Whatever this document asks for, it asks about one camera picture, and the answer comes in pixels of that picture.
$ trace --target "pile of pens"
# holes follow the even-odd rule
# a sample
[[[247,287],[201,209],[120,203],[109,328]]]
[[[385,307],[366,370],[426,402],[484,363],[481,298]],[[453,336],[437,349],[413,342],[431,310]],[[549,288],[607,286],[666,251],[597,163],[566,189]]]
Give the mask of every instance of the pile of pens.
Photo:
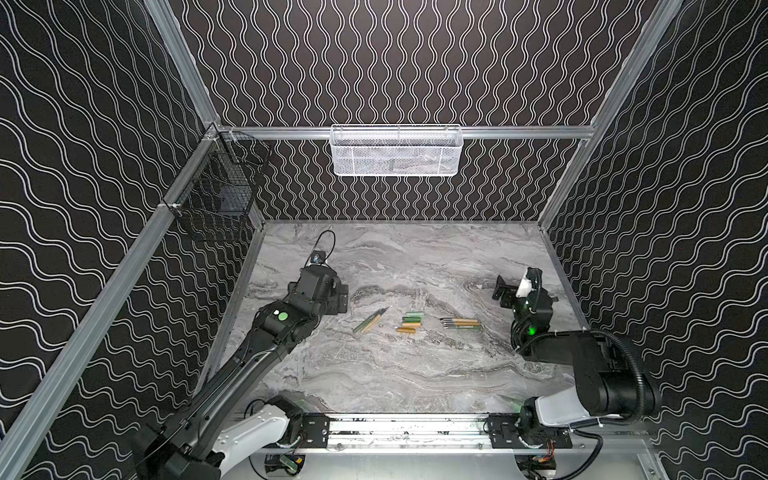
[[[466,329],[480,330],[480,322],[476,319],[463,318],[441,318],[442,328],[445,329]]]
[[[424,312],[406,312],[406,316],[402,318],[402,326],[397,329],[399,333],[409,333],[413,335],[416,330],[422,325],[424,319]]]
[[[386,308],[378,309],[374,313],[372,313],[368,318],[363,320],[358,326],[356,326],[352,331],[353,333],[368,333],[378,322],[381,320],[382,315],[384,315],[384,312],[386,312]]]

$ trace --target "wavy patterned wall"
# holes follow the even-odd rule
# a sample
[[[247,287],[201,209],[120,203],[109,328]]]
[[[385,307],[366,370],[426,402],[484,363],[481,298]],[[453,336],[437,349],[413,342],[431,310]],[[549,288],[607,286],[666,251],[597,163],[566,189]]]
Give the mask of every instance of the wavy patterned wall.
[[[0,438],[203,128],[143,2],[0,2]]]
[[[23,478],[132,476],[133,434],[194,392],[252,232],[210,245],[172,226]]]
[[[531,220],[576,140],[467,141],[453,177],[337,177],[326,141],[281,141],[257,204],[272,220]]]
[[[655,0],[171,0],[222,122],[583,125]]]
[[[671,478],[768,478],[768,2],[689,0],[550,231],[659,379]]]

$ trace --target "black wire basket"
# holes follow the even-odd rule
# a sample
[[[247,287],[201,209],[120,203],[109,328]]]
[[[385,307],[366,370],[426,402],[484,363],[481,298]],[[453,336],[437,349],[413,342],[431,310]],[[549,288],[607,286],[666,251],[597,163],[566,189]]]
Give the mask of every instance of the black wire basket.
[[[270,153],[268,144],[252,137],[241,143],[220,135],[187,185],[183,200],[171,208],[184,232],[199,242],[242,240],[254,184]]]

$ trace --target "gray marble tabletop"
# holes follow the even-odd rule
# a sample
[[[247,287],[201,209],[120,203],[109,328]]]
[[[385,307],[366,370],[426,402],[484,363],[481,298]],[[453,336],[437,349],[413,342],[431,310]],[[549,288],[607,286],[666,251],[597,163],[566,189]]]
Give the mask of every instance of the gray marble tabletop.
[[[282,298],[320,231],[332,228],[328,259],[349,284],[349,312],[325,316],[253,391],[278,393],[332,412],[514,412],[531,396],[573,383],[561,366],[526,362],[509,345],[511,310],[491,299],[495,279],[517,282],[543,270],[554,304],[552,329],[578,321],[538,228],[516,223],[270,223],[224,358],[264,303]],[[331,236],[320,247],[330,249]],[[353,328],[379,308],[368,333]],[[397,333],[410,310],[425,313],[415,335]],[[475,318],[482,331],[444,329],[440,317]]]

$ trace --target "white mesh basket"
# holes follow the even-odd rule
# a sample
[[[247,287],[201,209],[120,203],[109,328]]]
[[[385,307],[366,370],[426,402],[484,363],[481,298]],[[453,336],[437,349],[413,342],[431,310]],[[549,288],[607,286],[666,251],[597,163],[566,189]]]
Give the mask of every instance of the white mesh basket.
[[[336,175],[452,177],[464,141],[458,125],[333,125],[330,145]]]

